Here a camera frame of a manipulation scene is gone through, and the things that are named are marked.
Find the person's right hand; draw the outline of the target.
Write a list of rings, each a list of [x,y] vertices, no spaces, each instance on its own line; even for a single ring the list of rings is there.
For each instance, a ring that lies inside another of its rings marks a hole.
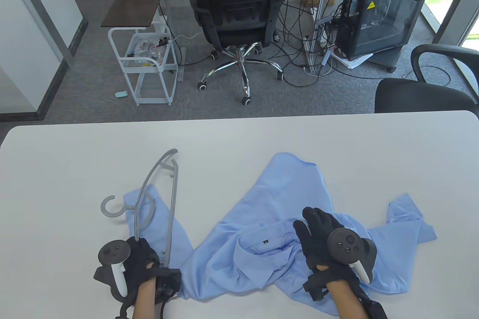
[[[328,249],[328,238],[333,231],[344,226],[332,214],[319,208],[305,207],[302,216],[304,221],[294,221],[293,227],[308,268],[317,271],[317,266],[327,267],[333,262]]]

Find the person's left hand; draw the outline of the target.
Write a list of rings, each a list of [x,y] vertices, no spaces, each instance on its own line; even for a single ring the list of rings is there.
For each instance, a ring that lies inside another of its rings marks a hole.
[[[130,247],[130,255],[124,262],[124,276],[127,285],[127,297],[134,301],[140,285],[153,278],[150,264],[155,266],[159,263],[159,258],[154,249],[143,237],[138,240],[130,237],[127,241]]]

